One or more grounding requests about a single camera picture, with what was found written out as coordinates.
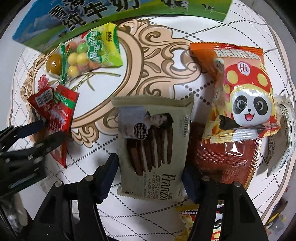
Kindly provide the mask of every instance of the gray floor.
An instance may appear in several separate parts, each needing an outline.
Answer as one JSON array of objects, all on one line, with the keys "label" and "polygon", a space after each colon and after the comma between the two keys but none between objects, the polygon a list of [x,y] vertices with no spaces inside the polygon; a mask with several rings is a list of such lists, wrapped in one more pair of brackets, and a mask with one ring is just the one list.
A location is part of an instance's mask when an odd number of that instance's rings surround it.
[{"label": "gray floor", "polygon": [[[260,14],[267,23],[277,32],[280,36],[290,62],[290,66],[296,64],[296,43],[290,35],[289,31],[276,15],[276,13],[269,7],[263,0],[242,0],[245,4],[254,9]],[[25,13],[29,10],[35,0],[31,1],[13,20],[0,39],[0,84],[1,84],[1,95],[0,95],[0,130],[7,126],[7,116],[10,110],[11,104],[11,83],[13,79],[13,73],[18,62],[18,59],[24,50],[24,46],[11,41],[12,35],[14,34],[19,22],[24,17]],[[7,47],[7,43],[12,42],[10,47]],[[296,68],[291,68],[291,76],[294,83],[296,83]],[[27,189],[20,192],[25,208],[28,210],[32,218],[35,217],[37,210],[42,203],[45,194],[37,186],[32,185]]]}]

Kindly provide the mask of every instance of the cartoon panda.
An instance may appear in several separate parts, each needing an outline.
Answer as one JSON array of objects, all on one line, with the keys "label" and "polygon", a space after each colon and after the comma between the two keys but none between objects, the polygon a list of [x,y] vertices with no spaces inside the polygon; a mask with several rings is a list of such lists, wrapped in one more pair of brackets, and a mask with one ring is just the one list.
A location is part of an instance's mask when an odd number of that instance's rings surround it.
[{"label": "cartoon panda", "polygon": [[255,139],[257,129],[264,129],[263,124],[276,122],[273,90],[263,65],[260,68],[245,62],[230,65],[224,72],[223,89],[231,118],[220,115],[220,129],[239,128],[234,136],[244,132]]}]

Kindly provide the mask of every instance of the brown round logo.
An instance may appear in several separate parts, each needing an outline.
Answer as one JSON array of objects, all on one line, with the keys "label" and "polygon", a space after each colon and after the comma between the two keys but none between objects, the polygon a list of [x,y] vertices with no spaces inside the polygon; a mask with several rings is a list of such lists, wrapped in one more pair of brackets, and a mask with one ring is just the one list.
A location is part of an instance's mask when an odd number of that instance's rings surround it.
[{"label": "brown round logo", "polygon": [[135,137],[137,139],[143,140],[148,135],[147,126],[145,126],[143,123],[135,124],[135,127],[133,128],[133,133],[135,134]]}]

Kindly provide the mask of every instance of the panda face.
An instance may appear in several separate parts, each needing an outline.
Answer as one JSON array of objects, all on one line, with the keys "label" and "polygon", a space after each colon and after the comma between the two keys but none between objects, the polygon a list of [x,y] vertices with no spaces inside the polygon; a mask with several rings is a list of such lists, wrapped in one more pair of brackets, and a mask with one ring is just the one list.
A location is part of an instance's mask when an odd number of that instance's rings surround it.
[{"label": "panda face", "polygon": [[271,116],[271,101],[262,92],[241,89],[232,97],[232,114],[240,126],[256,126],[267,122]]}]

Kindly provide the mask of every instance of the tablecloth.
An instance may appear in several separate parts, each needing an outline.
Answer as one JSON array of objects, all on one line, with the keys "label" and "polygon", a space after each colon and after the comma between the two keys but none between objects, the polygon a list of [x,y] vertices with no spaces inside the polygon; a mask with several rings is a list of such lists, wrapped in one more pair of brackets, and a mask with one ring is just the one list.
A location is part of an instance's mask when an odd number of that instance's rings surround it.
[{"label": "tablecloth", "polygon": [[[160,94],[176,99],[194,95],[193,120],[205,123],[213,96],[213,80],[192,58],[191,42],[263,48],[274,93],[291,95],[295,106],[295,88],[280,39],[260,16],[238,0],[233,1],[223,22],[193,16],[139,17],[121,21],[118,38],[124,65],[98,71],[117,73],[120,77],[95,75],[90,82],[81,77],[68,86],[75,87],[80,96],[71,128],[72,139],[68,141],[67,168],[47,156],[48,176],[38,183],[45,192],[58,180],[67,184],[93,174],[111,153],[118,152],[116,111],[110,102],[111,95]],[[28,47],[22,53],[13,79],[10,125],[31,121],[26,99],[37,92],[47,58],[48,55]],[[28,137],[16,142],[14,148],[32,145],[33,140]],[[266,178],[266,146],[267,140],[263,139],[256,171],[247,189],[264,223],[287,186],[296,158],[294,155],[278,172]],[[187,198],[178,203],[138,200],[117,195],[119,185],[118,172],[108,198],[98,205],[109,236],[118,240],[173,240],[183,231],[184,224],[174,208],[189,203]],[[76,201],[73,201],[73,215],[78,217]]]}]

